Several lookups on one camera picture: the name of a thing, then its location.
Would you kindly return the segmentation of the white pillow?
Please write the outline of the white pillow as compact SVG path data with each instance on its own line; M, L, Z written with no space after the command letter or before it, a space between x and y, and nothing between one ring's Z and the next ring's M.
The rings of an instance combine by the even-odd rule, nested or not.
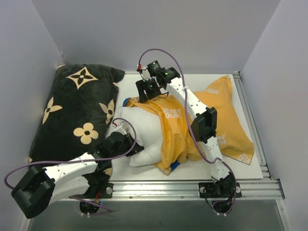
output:
M159 116L139 107L122 107L119 112L121 118L133 125L137 134L136 142L143 147L130 158L129 165L141 167L161 162L163 136Z

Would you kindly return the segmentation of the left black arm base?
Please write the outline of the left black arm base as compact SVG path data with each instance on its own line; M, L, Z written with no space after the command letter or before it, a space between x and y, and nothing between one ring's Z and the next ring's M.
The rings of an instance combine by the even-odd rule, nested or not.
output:
M113 195L113 184L107 183L102 188L96 189L94 192L87 192L82 195L83 200L88 200L95 205L80 201L78 210L85 216L98 216L111 213L111 209L103 205L105 199L111 199Z

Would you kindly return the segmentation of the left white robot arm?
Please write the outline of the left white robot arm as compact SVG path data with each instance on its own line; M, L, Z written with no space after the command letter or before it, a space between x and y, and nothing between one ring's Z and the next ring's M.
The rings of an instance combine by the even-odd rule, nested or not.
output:
M110 198L113 159L144 150L132 135L112 132L96 149L69 162L32 166L13 188L11 195L26 218L34 218L49 205L70 196Z

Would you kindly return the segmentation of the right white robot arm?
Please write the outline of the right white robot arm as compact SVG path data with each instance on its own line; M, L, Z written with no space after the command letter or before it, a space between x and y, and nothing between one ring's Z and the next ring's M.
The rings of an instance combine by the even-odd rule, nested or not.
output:
M136 82L140 103L161 95L164 89L182 104L189 134L202 158L211 165L212 179L217 181L213 185L214 193L219 197L227 195L231 186L224 179L231 175L231 170L218 147L216 109L202 103L186 86L182 72L173 67L166 69L153 61L147 66L139 64L137 72L142 78Z

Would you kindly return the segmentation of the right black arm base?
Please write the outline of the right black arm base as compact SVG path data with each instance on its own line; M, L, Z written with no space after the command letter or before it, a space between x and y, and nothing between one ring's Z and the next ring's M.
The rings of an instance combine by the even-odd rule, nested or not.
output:
M235 199L242 197L240 184L232 174L221 180L200 182L198 188L200 198L218 216L227 216L233 210Z

